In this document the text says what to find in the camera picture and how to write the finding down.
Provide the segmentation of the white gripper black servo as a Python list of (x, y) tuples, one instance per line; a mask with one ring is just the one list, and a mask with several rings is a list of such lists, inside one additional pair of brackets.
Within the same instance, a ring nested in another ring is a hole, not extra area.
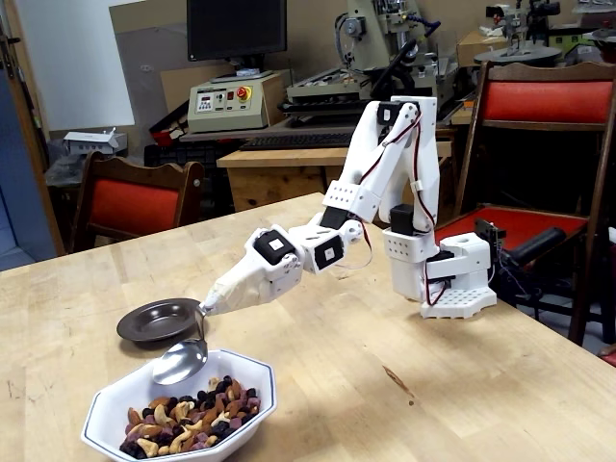
[(216, 316), (272, 302), (300, 281), (304, 250), (279, 225), (255, 230), (244, 249), (250, 260), (243, 258), (214, 283), (198, 306), (201, 315)]

